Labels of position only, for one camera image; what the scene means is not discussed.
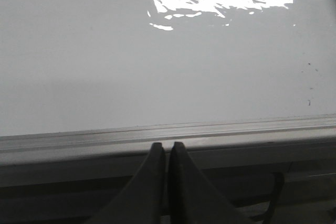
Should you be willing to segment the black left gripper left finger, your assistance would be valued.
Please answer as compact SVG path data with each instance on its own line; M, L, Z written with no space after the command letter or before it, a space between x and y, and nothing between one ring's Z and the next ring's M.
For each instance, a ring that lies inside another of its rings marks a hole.
M162 144L153 143L127 185L86 223L160 223L165 161Z

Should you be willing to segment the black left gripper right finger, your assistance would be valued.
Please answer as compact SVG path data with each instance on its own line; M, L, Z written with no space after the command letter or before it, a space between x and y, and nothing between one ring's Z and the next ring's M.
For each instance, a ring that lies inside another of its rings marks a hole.
M197 168L182 142L170 153L167 192L171 223L252 223Z

